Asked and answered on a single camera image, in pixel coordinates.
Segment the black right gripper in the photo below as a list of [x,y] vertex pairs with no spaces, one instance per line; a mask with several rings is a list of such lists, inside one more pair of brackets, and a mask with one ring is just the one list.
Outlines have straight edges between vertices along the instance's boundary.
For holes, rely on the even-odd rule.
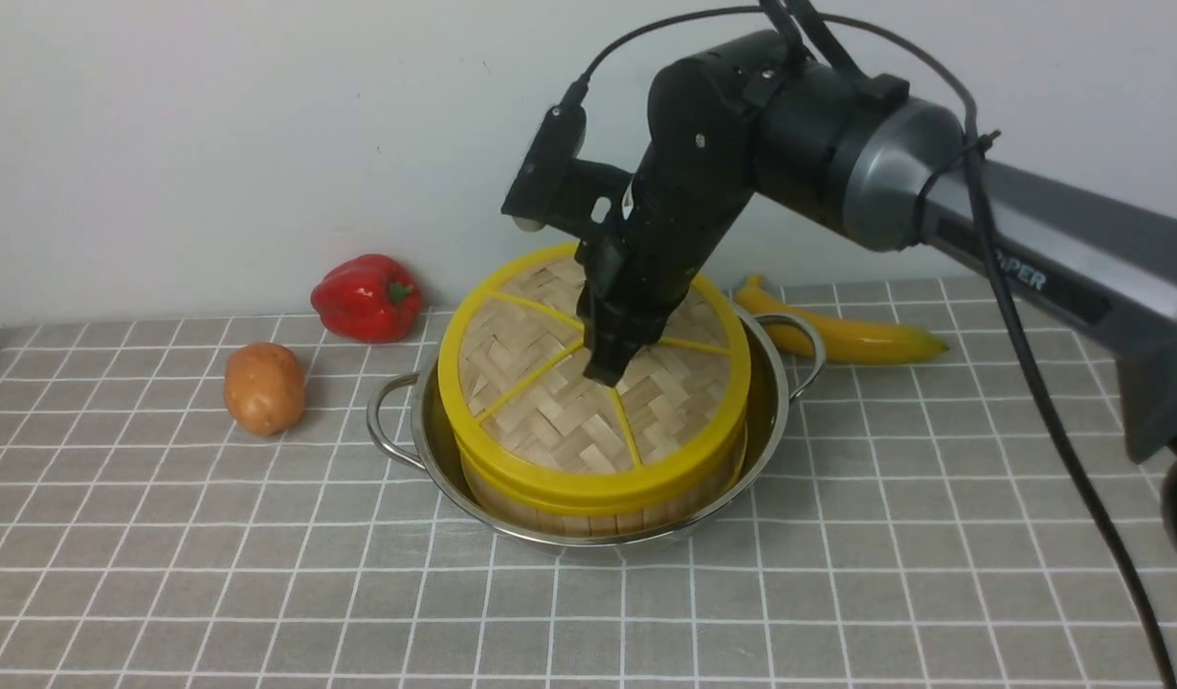
[[584,247],[590,380],[614,387],[641,349],[661,339],[694,276],[754,196],[754,131],[769,84],[787,57],[772,29],[750,33],[659,69],[647,92],[650,143],[605,238]]

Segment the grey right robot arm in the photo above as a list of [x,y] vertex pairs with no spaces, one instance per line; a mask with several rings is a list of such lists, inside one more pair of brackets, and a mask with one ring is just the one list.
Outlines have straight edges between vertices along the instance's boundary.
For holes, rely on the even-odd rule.
[[1162,511],[1177,550],[1177,219],[988,161],[973,113],[773,31],[659,69],[647,126],[618,217],[577,253],[586,378],[619,383],[763,196],[872,252],[938,249],[1112,353],[1128,457],[1176,457]]

